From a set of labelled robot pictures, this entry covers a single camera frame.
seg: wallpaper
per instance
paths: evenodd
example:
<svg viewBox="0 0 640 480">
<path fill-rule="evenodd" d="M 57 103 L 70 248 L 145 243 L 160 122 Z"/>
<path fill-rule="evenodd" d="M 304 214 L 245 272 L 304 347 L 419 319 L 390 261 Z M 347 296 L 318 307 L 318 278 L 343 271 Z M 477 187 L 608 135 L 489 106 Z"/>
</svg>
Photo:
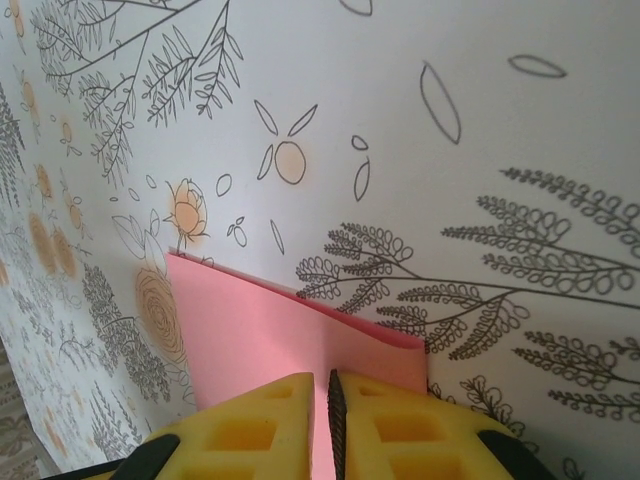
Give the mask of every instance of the wallpaper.
<svg viewBox="0 0 640 480">
<path fill-rule="evenodd" d="M 174 251 L 424 339 L 559 478 L 633 478 L 632 3 L 8 0 L 0 333 L 60 468 L 194 412 Z"/>
</svg>

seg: square hole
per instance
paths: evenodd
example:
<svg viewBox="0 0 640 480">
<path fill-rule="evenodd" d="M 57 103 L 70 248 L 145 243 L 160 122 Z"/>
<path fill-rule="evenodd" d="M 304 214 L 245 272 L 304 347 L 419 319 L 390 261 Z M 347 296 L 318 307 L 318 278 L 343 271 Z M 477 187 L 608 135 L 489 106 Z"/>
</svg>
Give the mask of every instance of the square hole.
<svg viewBox="0 0 640 480">
<path fill-rule="evenodd" d="M 269 450 L 278 424 L 266 418 L 221 422 L 211 438 L 211 450 Z"/>
<path fill-rule="evenodd" d="M 440 422 L 429 415 L 385 415 L 374 419 L 381 442 L 437 442 L 446 439 Z"/>
<path fill-rule="evenodd" d="M 219 467 L 190 468 L 182 476 L 182 480 L 252 480 L 255 475 L 253 467 Z"/>
<path fill-rule="evenodd" d="M 396 480 L 468 480 L 460 458 L 454 455 L 398 455 L 390 460 Z"/>
</svg>

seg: pink sheet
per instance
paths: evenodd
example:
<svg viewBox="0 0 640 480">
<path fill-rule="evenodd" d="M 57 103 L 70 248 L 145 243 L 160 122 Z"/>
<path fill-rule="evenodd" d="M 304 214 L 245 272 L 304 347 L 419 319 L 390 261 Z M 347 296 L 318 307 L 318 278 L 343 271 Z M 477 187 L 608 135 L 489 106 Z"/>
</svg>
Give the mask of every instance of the pink sheet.
<svg viewBox="0 0 640 480">
<path fill-rule="evenodd" d="M 419 339 L 168 255 L 199 409 L 291 373 L 315 375 L 314 479 L 334 479 L 326 398 L 333 368 L 426 391 Z"/>
</svg>

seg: flower drawing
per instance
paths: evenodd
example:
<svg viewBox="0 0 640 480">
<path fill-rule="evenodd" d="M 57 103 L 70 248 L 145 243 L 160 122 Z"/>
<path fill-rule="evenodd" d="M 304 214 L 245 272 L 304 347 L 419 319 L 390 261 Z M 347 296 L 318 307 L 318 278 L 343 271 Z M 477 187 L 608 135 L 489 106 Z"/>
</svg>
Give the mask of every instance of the flower drawing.
<svg viewBox="0 0 640 480">
<path fill-rule="evenodd" d="M 172 195 L 171 214 L 164 221 L 172 223 L 178 230 L 180 251 L 181 244 L 186 247 L 187 241 L 193 242 L 195 238 L 207 235 L 204 233 L 207 227 L 207 204 L 202 190 L 192 180 L 182 179 L 175 190 L 171 184 L 168 185 Z"/>
<path fill-rule="evenodd" d="M 56 253 L 56 258 L 60 267 L 64 273 L 69 277 L 75 278 L 76 276 L 76 260 L 71 251 L 71 246 L 67 241 L 67 237 L 64 232 L 56 228 L 53 232 L 53 248 Z"/>
<path fill-rule="evenodd" d="M 169 281 L 157 270 L 143 268 L 136 278 L 136 301 L 142 323 L 153 342 L 167 359 L 182 363 L 184 343 Z"/>
<path fill-rule="evenodd" d="M 51 188 L 51 181 L 49 180 L 49 174 L 47 170 L 42 166 L 36 167 L 36 175 L 38 176 L 38 190 L 42 194 L 42 198 L 50 201 L 53 199 L 53 189 Z"/>
<path fill-rule="evenodd" d="M 40 263 L 48 274 L 56 273 L 56 257 L 51 246 L 51 239 L 42 219 L 35 213 L 29 215 L 29 230 Z"/>
</svg>

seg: branch drawing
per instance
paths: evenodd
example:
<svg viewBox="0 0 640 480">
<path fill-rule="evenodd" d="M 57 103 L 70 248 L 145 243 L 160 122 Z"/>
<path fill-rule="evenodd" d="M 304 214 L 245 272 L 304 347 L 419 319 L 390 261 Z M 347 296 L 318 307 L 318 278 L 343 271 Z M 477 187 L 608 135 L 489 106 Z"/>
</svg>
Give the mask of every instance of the branch drawing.
<svg viewBox="0 0 640 480">
<path fill-rule="evenodd" d="M 522 175 L 514 173 L 514 169 L 508 172 L 508 176 L 515 178 Z M 590 188 L 584 185 L 580 187 L 581 196 L 578 197 L 575 182 L 569 187 L 566 181 L 559 181 L 554 176 L 545 182 L 541 188 L 551 188 L 552 182 L 560 183 L 562 195 L 576 196 L 572 199 L 574 208 L 582 207 L 581 213 L 589 218 L 597 215 L 594 220 L 598 225 L 604 225 L 610 235 L 624 236 L 626 245 L 635 241 L 633 234 L 637 228 L 631 223 L 636 216 L 635 204 L 618 212 L 616 208 L 623 204 L 618 197 L 597 191 L 594 200 L 593 196 L 587 195 Z M 498 223 L 445 228 L 442 235 L 492 248 L 494 252 L 482 257 L 485 265 L 515 282 L 491 283 L 419 275 L 408 265 L 413 249 L 400 237 L 382 228 L 343 223 L 340 229 L 328 233 L 331 243 L 326 244 L 324 250 L 328 255 L 346 261 L 335 262 L 320 256 L 302 260 L 296 274 L 307 285 L 298 295 L 333 300 L 342 296 L 343 286 L 353 285 L 355 291 L 351 298 L 338 307 L 340 311 L 353 314 L 390 296 L 391 287 L 400 283 L 401 290 L 396 294 L 400 304 L 377 307 L 376 312 L 388 318 L 379 323 L 423 338 L 426 350 L 431 353 L 453 347 L 449 353 L 453 360 L 476 357 L 497 344 L 504 335 L 520 328 L 530 312 L 515 302 L 516 294 L 518 298 L 541 295 L 640 310 L 640 304 L 633 300 L 624 302 L 606 298 L 612 292 L 633 292 L 640 267 L 566 247 L 572 228 L 569 219 L 497 197 L 479 197 L 478 205 Z M 417 282 L 418 286 L 406 289 L 407 282 Z M 444 305 L 450 312 L 432 318 L 425 304 Z"/>
<path fill-rule="evenodd" d="M 14 204 L 17 207 L 20 206 L 16 187 L 16 172 L 20 168 L 25 173 L 19 147 L 24 149 L 18 120 L 13 116 L 2 84 L 0 84 L 0 177 L 2 179 L 0 198 L 8 202 L 11 208 Z"/>
<path fill-rule="evenodd" d="M 542 350 L 516 348 L 514 353 L 531 365 L 575 382 L 590 393 L 550 390 L 549 397 L 575 411 L 599 418 L 640 423 L 640 377 L 629 377 L 617 370 L 619 361 L 629 354 L 631 361 L 640 360 L 638 341 L 626 338 L 628 345 L 616 341 L 606 351 L 595 344 L 585 344 L 579 338 L 568 338 L 548 332 L 525 332 L 525 338 Z M 602 393 L 611 385 L 627 388 L 626 393 Z"/>
<path fill-rule="evenodd" d="M 84 103 L 84 120 L 96 132 L 92 155 L 102 166 L 103 177 L 115 186 L 124 185 L 124 174 L 133 154 L 128 134 L 135 126 L 138 97 L 148 102 L 148 120 L 156 126 L 160 122 L 168 126 L 171 116 L 177 119 L 176 100 L 185 108 L 185 98 L 190 101 L 192 93 L 203 100 L 197 105 L 198 113 L 206 112 L 209 118 L 213 118 L 212 103 L 222 108 L 223 97 L 233 103 L 226 79 L 228 75 L 240 86 L 234 58 L 244 57 L 227 28 L 230 0 L 223 4 L 197 53 L 193 53 L 185 36 L 172 24 L 178 15 L 201 1 L 192 0 L 173 8 L 166 1 L 70 0 L 59 5 L 55 0 L 47 0 L 35 9 L 31 23 L 46 81 L 54 91 L 71 98 L 72 81 L 80 77 L 78 98 Z M 118 18 L 130 8 L 151 8 L 165 15 L 120 41 L 116 38 Z M 161 34 L 161 50 L 149 52 L 155 47 L 149 42 L 151 33 L 167 24 L 171 30 Z M 115 62 L 124 48 L 137 51 L 135 68 L 128 74 L 120 73 L 114 80 L 96 70 L 103 61 Z M 151 73 L 140 80 L 143 61 Z"/>
</svg>

